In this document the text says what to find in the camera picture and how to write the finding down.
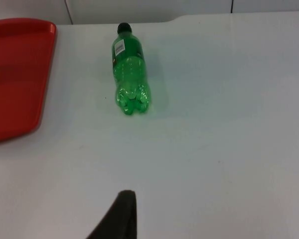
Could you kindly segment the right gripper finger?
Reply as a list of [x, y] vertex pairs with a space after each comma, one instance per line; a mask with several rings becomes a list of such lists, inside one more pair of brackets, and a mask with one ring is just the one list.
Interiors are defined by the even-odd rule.
[[136, 239], [137, 198], [132, 190], [120, 191], [89, 239]]

